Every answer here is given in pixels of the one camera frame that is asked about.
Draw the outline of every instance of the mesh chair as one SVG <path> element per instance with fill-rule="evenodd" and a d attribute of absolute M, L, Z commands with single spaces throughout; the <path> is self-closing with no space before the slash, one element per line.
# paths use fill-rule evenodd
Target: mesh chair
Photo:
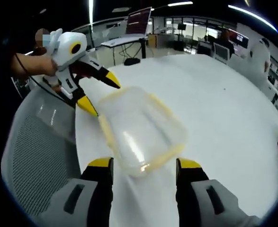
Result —
<path fill-rule="evenodd" d="M 69 178 L 81 175 L 74 119 L 73 108 L 39 87 L 15 114 L 1 172 L 11 195 L 31 217 L 47 209 L 52 194 Z"/>
<path fill-rule="evenodd" d="M 229 60 L 229 49 L 224 46 L 214 43 L 213 58 L 224 64 L 227 64 L 227 62 Z"/>

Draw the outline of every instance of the plastic food container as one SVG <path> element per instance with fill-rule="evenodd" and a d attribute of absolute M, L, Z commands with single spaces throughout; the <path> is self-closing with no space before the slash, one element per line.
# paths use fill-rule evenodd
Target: plastic food container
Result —
<path fill-rule="evenodd" d="M 180 153 L 187 131 L 171 110 L 139 87 L 98 102 L 99 122 L 115 160 L 129 175 L 144 176 Z"/>

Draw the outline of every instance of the white table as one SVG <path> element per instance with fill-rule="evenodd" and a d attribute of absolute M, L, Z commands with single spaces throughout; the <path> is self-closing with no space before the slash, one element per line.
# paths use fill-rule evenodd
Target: white table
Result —
<path fill-rule="evenodd" d="M 263 217 L 278 193 L 278 112 L 245 77 L 206 55 L 171 55 L 111 70 L 121 86 L 139 86 L 162 100 L 188 129 L 181 157 L 197 161 L 239 199 L 248 215 Z M 115 91 L 95 79 L 80 85 L 96 104 Z M 76 109 L 81 171 L 112 156 L 97 118 Z M 177 227 L 175 160 L 146 178 L 132 179 L 114 165 L 111 227 Z"/>

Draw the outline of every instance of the laptop screen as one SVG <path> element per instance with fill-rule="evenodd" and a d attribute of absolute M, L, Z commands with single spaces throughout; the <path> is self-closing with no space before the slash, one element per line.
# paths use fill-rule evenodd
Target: laptop screen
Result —
<path fill-rule="evenodd" d="M 126 34 L 146 34 L 152 8 L 138 10 L 128 15 Z"/>

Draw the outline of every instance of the black cable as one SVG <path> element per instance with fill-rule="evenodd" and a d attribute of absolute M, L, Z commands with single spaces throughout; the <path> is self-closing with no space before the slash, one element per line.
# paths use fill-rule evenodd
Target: black cable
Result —
<path fill-rule="evenodd" d="M 122 51 L 119 52 L 119 54 L 121 55 L 121 52 L 125 53 L 126 55 L 128 55 L 129 58 L 131 58 L 131 56 L 126 52 L 127 49 L 129 49 L 132 45 L 134 45 L 134 43 L 130 44 L 128 47 L 125 47 L 125 50 L 123 50 L 123 46 L 122 47 Z"/>
<path fill-rule="evenodd" d="M 20 66 L 22 67 L 22 69 L 25 71 L 25 73 L 30 77 L 30 79 L 32 79 L 41 89 L 43 89 L 44 91 L 46 91 L 48 94 L 50 94 L 51 96 L 61 100 L 62 102 L 64 102 L 65 104 L 69 105 L 67 102 L 65 102 L 63 99 L 59 98 L 58 96 L 54 95 L 53 93 L 51 93 L 50 91 L 48 91 L 45 87 L 43 87 L 42 85 L 40 85 L 33 77 L 32 75 L 28 72 L 28 70 L 24 67 L 24 65 L 22 64 L 22 62 L 20 61 L 19 57 L 17 54 L 15 54 L 17 61 L 19 62 Z"/>
<path fill-rule="evenodd" d="M 120 51 L 119 54 L 120 54 L 120 56 L 124 57 L 124 59 L 125 59 L 125 57 L 127 57 L 127 56 L 125 55 L 125 52 L 124 52 L 124 50 L 123 50 L 123 46 L 125 46 L 125 45 L 122 45 L 122 46 L 121 46 L 122 51 Z"/>
<path fill-rule="evenodd" d="M 139 50 L 137 51 L 137 53 L 135 53 L 134 57 L 132 57 L 132 58 L 135 58 L 141 49 L 142 49 L 142 47 L 139 48 Z"/>
<path fill-rule="evenodd" d="M 127 48 L 125 48 L 125 53 L 126 53 L 126 55 L 127 55 L 129 58 L 131 58 L 131 56 L 127 53 L 127 49 L 128 49 L 129 47 L 131 47 L 133 44 L 134 44 L 134 43 L 132 43 L 131 45 L 129 45 Z"/>

